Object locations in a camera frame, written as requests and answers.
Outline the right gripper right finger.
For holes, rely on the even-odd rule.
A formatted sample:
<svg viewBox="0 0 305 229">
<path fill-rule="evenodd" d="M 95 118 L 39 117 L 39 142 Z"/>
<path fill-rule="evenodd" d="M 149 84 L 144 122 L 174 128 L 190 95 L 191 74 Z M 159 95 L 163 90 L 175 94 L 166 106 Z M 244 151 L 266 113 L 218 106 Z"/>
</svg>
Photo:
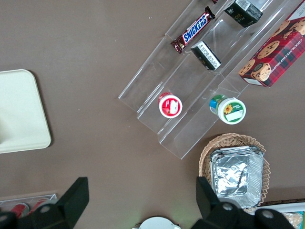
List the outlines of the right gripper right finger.
<svg viewBox="0 0 305 229">
<path fill-rule="evenodd" d="M 230 202 L 221 202 L 205 177 L 196 178 L 196 202 L 202 218 L 195 229 L 288 229 L 289 221 L 278 211 L 258 209 L 246 213 Z"/>
</svg>

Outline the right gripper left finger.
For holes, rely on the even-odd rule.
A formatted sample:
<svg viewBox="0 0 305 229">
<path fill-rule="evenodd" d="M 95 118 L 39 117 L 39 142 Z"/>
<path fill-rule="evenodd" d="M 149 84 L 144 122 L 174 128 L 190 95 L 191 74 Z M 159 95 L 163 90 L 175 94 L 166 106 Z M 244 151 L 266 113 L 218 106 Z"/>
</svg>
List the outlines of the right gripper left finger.
<svg viewBox="0 0 305 229">
<path fill-rule="evenodd" d="M 38 207 L 23 218 L 13 212 L 0 214 L 2 229 L 72 229 L 89 203 L 87 177 L 79 177 L 55 203 Z"/>
</svg>

